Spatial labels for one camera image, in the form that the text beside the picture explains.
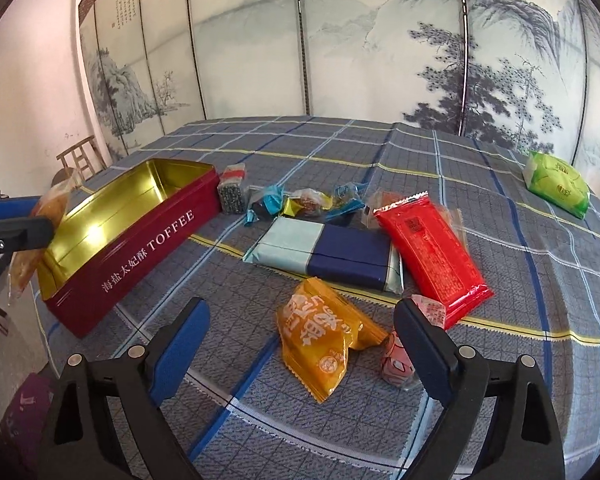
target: silver screw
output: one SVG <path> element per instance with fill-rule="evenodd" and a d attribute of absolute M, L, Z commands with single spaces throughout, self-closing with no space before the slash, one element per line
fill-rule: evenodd
<path fill-rule="evenodd" d="M 520 362 L 529 368 L 533 368 L 534 366 L 536 366 L 536 360 L 533 359 L 530 355 L 523 355 L 520 358 Z"/>
<path fill-rule="evenodd" d="M 129 354 L 129 357 L 131 357 L 133 359 L 142 357 L 144 355 L 144 346 L 142 346 L 142 345 L 132 346 L 129 349 L 129 352 L 127 352 L 127 353 Z"/>
<path fill-rule="evenodd" d="M 461 346 L 458 352 L 465 359 L 473 359 L 475 357 L 475 350 L 470 346 Z"/>
<path fill-rule="evenodd" d="M 66 360 L 69 366 L 77 366 L 82 362 L 82 356 L 80 354 L 74 354 Z"/>

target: red wrapper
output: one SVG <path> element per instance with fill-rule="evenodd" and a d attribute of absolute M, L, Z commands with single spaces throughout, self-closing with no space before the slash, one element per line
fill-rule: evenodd
<path fill-rule="evenodd" d="M 421 193 L 374 211 L 423 296 L 445 306 L 445 330 L 493 292 L 449 225 Z"/>

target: wooden chair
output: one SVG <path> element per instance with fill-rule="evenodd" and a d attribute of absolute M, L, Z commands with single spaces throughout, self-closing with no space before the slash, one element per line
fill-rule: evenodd
<path fill-rule="evenodd" d="M 98 159 L 98 163 L 100 164 L 100 169 L 98 171 L 95 171 L 93 169 L 93 164 L 89 160 L 87 153 L 84 151 L 84 145 L 87 143 L 91 145 L 91 149 L 93 150 L 93 153 L 95 153 L 96 158 Z M 56 156 L 56 159 L 62 162 L 62 167 L 64 168 L 67 178 L 71 177 L 71 168 L 66 163 L 65 159 L 65 157 L 69 153 L 71 153 L 72 157 L 74 158 L 75 170 L 78 172 L 83 182 L 87 180 L 87 178 L 89 178 L 90 176 L 93 176 L 106 168 L 104 164 L 104 159 L 102 158 L 102 154 L 98 149 L 98 145 L 96 144 L 96 139 L 94 136 L 89 136 L 83 140 L 80 140 L 79 142 L 76 142 L 73 146 L 67 148 L 66 150 L 64 150 L 64 152 L 60 153 L 60 155 Z M 85 177 L 82 173 L 85 170 L 91 171 L 91 174 L 88 177 Z"/>

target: green tissue package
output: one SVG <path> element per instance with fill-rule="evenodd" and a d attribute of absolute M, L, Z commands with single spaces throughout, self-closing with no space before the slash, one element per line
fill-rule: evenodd
<path fill-rule="evenodd" d="M 584 218 L 589 208 L 589 186 L 573 166 L 553 155 L 530 152 L 522 175 L 531 193 Z"/>

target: gray tablecloth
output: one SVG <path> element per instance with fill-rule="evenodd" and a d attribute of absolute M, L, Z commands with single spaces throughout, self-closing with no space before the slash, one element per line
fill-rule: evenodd
<path fill-rule="evenodd" d="M 460 208 L 469 249 L 494 298 L 449 333 L 485 357 L 531 354 L 552 393 L 569 479 L 600 452 L 600 200 L 577 220 L 527 192 L 522 155 L 492 144 L 406 124 L 325 118 L 244 118 L 188 124 L 98 174 L 77 205 L 151 157 L 203 160 L 218 171 L 245 162 L 254 186 L 284 184 L 330 192 L 347 181 L 405 195 L 428 190 Z M 381 348 L 352 352 L 344 380 L 318 404 L 285 368 L 274 311 L 295 279 L 240 258 L 268 227 L 217 216 L 78 340 L 37 304 L 52 359 L 120 355 L 171 322 L 191 296 L 211 308 L 211 329 L 178 395 L 165 402 L 174 434 L 205 479 L 397 478 L 440 414 L 421 387 L 402 392 L 378 376 Z M 406 289 L 417 288 L 407 277 Z M 351 299 L 392 324 L 391 295 L 359 290 Z M 143 469 L 120 405 L 116 426 L 132 469 Z M 485 401 L 458 474 L 477 459 L 493 403 Z"/>

